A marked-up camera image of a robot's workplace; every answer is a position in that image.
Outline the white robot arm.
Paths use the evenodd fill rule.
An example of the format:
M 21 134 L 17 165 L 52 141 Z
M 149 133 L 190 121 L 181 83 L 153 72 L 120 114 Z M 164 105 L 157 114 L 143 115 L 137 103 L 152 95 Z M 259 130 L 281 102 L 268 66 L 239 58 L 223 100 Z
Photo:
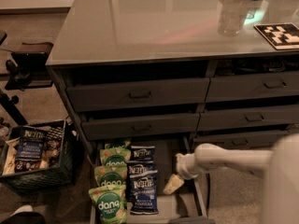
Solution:
M 263 180 L 259 224 L 299 224 L 299 134 L 291 133 L 268 150 L 225 149 L 203 143 L 176 155 L 176 172 L 164 186 L 170 195 L 185 181 L 218 168 L 235 169 Z

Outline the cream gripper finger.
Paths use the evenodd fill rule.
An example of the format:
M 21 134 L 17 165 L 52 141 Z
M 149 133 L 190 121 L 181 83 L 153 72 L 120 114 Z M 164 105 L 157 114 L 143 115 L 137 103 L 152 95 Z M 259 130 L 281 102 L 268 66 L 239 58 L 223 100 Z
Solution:
M 172 174 L 164 187 L 164 194 L 171 195 L 184 184 L 184 179 L 179 175 Z

